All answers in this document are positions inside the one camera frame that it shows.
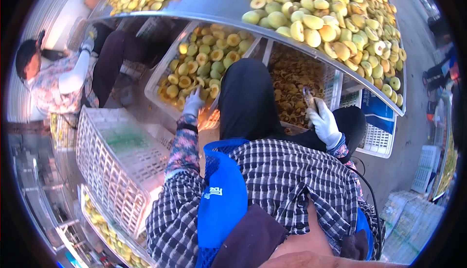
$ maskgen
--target bare skin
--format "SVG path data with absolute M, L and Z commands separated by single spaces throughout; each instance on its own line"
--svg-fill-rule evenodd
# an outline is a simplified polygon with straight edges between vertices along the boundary
M 41 69 L 41 55 L 36 53 L 32 56 L 31 61 L 24 67 L 26 73 L 26 80 L 34 78 Z
M 267 260 L 260 268 L 406 268 L 408 265 L 377 261 L 355 261 L 310 251 L 288 253 Z
M 318 224 L 316 208 L 311 199 L 309 199 L 309 202 L 307 211 L 310 232 L 288 236 L 285 242 L 279 245 L 274 253 L 272 253 L 269 258 L 270 260 L 285 254 L 304 251 L 312 251 L 313 253 L 320 255 L 333 256 L 332 249 L 327 241 L 326 235 Z

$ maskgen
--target checkered shirt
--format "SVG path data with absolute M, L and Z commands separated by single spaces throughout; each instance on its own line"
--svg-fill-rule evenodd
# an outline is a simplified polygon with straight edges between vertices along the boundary
M 190 130 L 179 131 L 188 134 Z M 358 199 L 361 189 L 357 175 L 334 156 L 272 139 L 246 143 L 229 156 L 240 166 L 247 186 L 248 205 L 258 204 L 289 234 L 310 231 L 309 195 L 318 214 L 318 223 L 335 255 L 341 252 L 342 237 L 355 233 L 357 208 L 360 207 L 373 230 L 374 259 L 379 245 L 374 208 Z M 161 267 L 195 266 L 197 214 L 206 186 L 207 182 L 190 168 L 166 174 L 164 189 L 146 219 L 148 253 Z

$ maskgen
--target ground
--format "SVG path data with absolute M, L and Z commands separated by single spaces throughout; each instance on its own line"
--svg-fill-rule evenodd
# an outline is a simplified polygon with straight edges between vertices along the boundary
M 392 154 L 382 159 L 355 152 L 366 167 L 365 179 L 371 184 L 377 200 L 378 209 L 384 206 L 389 193 L 396 190 L 409 190 L 422 146 L 429 135 L 426 119 L 428 97 L 422 83 L 422 73 L 435 65 L 433 34 L 426 19 L 420 14 L 418 0 L 389 0 L 397 8 L 397 20 L 407 53 L 407 101 L 406 113 L 397 118 L 396 133 Z M 363 172 L 361 164 L 357 166 Z M 369 189 L 362 182 L 365 195 L 370 199 Z

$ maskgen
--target white work glove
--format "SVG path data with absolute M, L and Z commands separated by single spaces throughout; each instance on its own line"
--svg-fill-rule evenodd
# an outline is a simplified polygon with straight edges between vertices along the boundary
M 205 102 L 199 97 L 200 92 L 201 87 L 197 87 L 185 98 L 185 107 L 183 108 L 182 114 L 188 113 L 194 115 L 196 118 L 198 117 L 199 110 L 205 104 Z
M 342 133 L 337 128 L 334 114 L 326 106 L 326 103 L 320 98 L 314 98 L 319 113 L 314 109 L 307 108 L 306 114 L 315 126 L 316 135 L 326 144 L 326 149 L 333 149 L 339 143 Z
M 89 37 L 81 45 L 81 49 L 86 49 L 89 53 L 94 49 L 94 40 L 97 37 L 97 30 L 94 26 L 91 26 L 89 30 Z

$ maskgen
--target electric cable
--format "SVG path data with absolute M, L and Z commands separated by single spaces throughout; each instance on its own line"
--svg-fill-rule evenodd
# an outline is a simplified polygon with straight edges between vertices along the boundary
M 363 165 L 363 173 L 365 174 L 365 164 L 363 163 L 363 161 L 361 159 L 359 159 L 359 160 Z M 351 168 L 349 166 L 347 166 L 347 167 L 349 169 L 353 170 L 360 178 L 362 178 L 363 181 L 365 182 L 365 184 L 370 189 L 371 197 L 373 198 L 373 205 L 375 206 L 375 213 L 377 214 L 377 225 L 378 225 L 378 234 L 379 234 L 379 239 L 378 239 L 379 247 L 378 247 L 378 251 L 377 251 L 377 253 L 375 255 L 375 258 L 376 258 L 376 260 L 380 260 L 381 259 L 381 252 L 382 252 L 382 231 L 381 231 L 381 222 L 380 222 L 380 218 L 379 218 L 377 200 L 375 198 L 375 194 L 373 192 L 373 189 L 371 188 L 370 183 L 368 183 L 368 181 L 356 169 Z

